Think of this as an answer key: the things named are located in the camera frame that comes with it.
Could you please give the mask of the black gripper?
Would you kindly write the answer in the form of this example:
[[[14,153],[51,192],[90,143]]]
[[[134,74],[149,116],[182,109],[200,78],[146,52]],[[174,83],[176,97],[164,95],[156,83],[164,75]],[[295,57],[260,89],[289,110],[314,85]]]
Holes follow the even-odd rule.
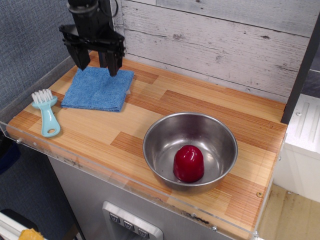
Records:
[[[99,66],[117,75],[125,55],[125,38],[112,30],[99,6],[68,6],[74,24],[61,25],[63,43],[76,66],[84,70],[90,63],[89,50],[98,51]]]

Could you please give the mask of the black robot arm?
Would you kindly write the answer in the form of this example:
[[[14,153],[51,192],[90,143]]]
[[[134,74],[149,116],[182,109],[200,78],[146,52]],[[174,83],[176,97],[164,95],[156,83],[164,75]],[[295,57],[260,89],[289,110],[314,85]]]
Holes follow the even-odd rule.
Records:
[[[69,0],[67,8],[74,24],[61,25],[59,31],[76,66],[84,70],[92,50],[98,52],[100,67],[116,76],[125,56],[125,37],[114,30],[110,1]]]

